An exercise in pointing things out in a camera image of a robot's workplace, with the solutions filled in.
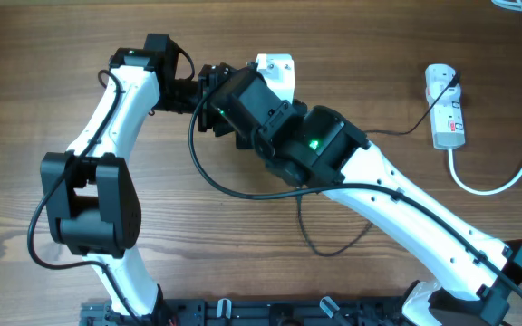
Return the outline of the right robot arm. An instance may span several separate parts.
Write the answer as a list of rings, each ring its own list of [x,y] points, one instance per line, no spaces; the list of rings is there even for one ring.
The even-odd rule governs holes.
[[[266,168],[292,187],[321,192],[373,224],[432,274],[402,305],[417,325],[499,325],[520,293],[522,240],[502,241],[449,211],[407,179],[366,134],[325,106],[280,99],[245,68],[211,97]]]

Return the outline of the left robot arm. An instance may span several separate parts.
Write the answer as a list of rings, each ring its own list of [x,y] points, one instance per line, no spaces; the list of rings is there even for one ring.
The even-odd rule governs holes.
[[[61,267],[90,266],[108,291],[104,322],[169,325],[173,319],[136,245],[141,207],[128,163],[147,116],[156,110],[193,113],[206,91],[234,71],[225,63],[207,65],[179,79],[178,60],[185,54],[166,34],[148,34],[140,49],[118,49],[98,74],[104,93],[82,133],[41,162],[43,198],[28,228],[28,253],[54,268],[34,250],[36,221],[45,212],[52,239],[80,258]]]

